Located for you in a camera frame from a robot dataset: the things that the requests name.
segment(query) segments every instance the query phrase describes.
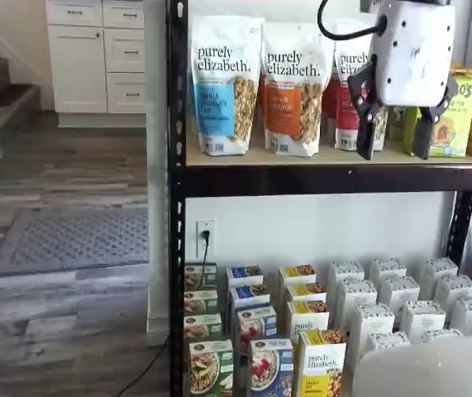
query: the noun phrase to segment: white cabinet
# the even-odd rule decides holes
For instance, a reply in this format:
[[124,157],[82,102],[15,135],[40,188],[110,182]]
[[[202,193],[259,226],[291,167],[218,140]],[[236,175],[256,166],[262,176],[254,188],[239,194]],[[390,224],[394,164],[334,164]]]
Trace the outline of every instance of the white cabinet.
[[103,29],[48,26],[56,112],[107,112]]
[[107,72],[144,72],[144,31],[105,30]]

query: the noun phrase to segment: purely elizabeth granola bag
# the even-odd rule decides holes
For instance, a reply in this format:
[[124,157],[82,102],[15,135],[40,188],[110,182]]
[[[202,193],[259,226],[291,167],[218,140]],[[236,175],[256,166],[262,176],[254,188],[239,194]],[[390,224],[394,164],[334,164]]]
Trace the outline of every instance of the purely elizabeth granola bag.
[[209,155],[248,151],[260,79],[261,27],[252,17],[195,17],[191,65],[199,144]]
[[263,36],[265,147],[310,157],[318,153],[334,44],[315,23],[271,22]]

